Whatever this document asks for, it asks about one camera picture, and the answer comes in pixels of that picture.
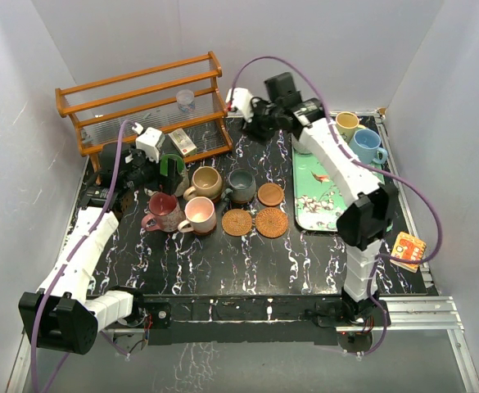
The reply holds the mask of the green inside mug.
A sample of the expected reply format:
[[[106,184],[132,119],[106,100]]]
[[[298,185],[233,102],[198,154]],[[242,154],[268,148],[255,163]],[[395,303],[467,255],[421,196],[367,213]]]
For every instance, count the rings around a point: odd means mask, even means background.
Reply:
[[[175,157],[181,157],[181,156],[178,156],[176,154],[165,154],[163,155],[162,157],[171,157],[171,158],[175,158]],[[184,183],[179,183],[179,178],[178,178],[178,186],[177,186],[177,189],[175,191],[175,196],[176,197],[180,197],[183,195],[183,193],[188,189],[189,187],[189,179],[188,179],[188,170],[187,170],[187,180],[184,182]]]

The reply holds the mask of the brown stoneware mug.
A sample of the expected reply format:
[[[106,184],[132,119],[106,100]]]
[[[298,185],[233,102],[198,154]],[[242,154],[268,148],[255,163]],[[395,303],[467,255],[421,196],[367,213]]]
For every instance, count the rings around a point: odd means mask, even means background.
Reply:
[[[217,202],[224,190],[224,181],[219,171],[211,166],[201,166],[192,175],[192,185],[183,193],[183,199],[207,197]]]

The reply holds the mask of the pink halloween mug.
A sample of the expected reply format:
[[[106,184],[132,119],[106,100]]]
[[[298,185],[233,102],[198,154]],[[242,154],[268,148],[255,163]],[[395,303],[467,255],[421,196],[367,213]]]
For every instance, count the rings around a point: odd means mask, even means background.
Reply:
[[[185,220],[178,198],[163,192],[156,192],[148,202],[148,214],[142,219],[142,229],[173,233],[178,225]]]

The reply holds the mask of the pale pink mug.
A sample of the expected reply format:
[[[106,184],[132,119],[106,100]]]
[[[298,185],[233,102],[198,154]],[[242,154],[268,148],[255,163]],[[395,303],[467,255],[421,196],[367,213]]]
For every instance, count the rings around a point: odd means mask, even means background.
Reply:
[[[185,206],[185,220],[178,225],[181,233],[204,235],[211,233],[217,225],[215,205],[205,196],[191,199]]]

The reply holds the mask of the grey mug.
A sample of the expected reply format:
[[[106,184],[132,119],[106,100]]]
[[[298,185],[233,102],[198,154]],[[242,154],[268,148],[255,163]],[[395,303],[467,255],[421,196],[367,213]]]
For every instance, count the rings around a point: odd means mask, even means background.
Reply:
[[[249,170],[240,168],[228,174],[221,197],[237,205],[244,205],[254,198],[256,190],[254,175]]]

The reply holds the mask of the light wood coaster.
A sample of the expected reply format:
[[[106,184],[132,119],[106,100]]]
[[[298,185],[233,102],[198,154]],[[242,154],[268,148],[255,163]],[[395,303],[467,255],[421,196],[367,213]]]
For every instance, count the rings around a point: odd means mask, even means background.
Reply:
[[[258,200],[267,207],[278,206],[284,199],[283,189],[276,183],[265,183],[257,192]]]

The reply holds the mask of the woven rattan coaster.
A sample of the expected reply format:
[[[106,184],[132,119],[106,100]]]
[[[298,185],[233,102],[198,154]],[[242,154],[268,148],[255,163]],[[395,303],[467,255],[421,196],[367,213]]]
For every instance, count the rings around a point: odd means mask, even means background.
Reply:
[[[256,215],[255,228],[264,237],[281,237],[287,231],[288,217],[280,209],[267,207]]]
[[[249,212],[241,209],[231,209],[222,218],[222,229],[230,236],[247,235],[252,228],[252,217]]]

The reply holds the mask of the orange wooden shelf rack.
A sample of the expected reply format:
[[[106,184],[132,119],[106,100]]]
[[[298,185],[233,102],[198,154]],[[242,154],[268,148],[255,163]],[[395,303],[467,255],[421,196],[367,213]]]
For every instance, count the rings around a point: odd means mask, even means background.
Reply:
[[[124,120],[163,133],[184,129],[197,146],[190,163],[229,153],[233,140],[225,119],[228,111],[219,92],[222,67],[213,52],[144,70],[55,90],[56,109],[74,126],[79,153],[99,169],[104,145],[114,142]],[[195,94],[195,110],[183,113],[176,94]]]

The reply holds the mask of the green floral tray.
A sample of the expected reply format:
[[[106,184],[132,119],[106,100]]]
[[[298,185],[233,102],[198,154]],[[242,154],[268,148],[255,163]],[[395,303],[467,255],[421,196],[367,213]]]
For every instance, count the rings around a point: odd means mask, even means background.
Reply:
[[[291,136],[295,218],[304,230],[337,231],[337,219],[346,205],[337,185],[312,154]]]

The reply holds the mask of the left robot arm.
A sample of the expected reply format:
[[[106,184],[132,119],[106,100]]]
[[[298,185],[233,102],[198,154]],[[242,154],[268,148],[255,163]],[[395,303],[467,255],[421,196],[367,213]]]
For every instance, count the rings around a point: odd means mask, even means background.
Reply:
[[[102,185],[90,184],[77,214],[69,241],[50,272],[34,292],[26,291],[18,308],[34,350],[44,348],[84,355],[97,334],[123,321],[130,327],[141,324],[146,306],[140,294],[116,286],[92,300],[90,282],[106,244],[132,204],[139,187],[173,195],[185,172],[183,159],[164,154],[151,161],[144,150],[129,144],[108,144],[106,166],[95,172]]]

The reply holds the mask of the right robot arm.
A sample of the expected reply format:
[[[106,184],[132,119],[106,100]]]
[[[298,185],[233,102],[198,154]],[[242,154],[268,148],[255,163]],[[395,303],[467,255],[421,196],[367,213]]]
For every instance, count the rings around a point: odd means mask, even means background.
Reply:
[[[318,97],[303,99],[291,73],[266,79],[267,100],[232,86],[227,102],[242,113],[246,131],[260,139],[282,130],[291,134],[324,167],[346,205],[337,232],[346,244],[346,278],[341,299],[328,312],[339,322],[359,325],[378,307],[378,254],[395,212],[398,189],[366,169],[332,124]]]

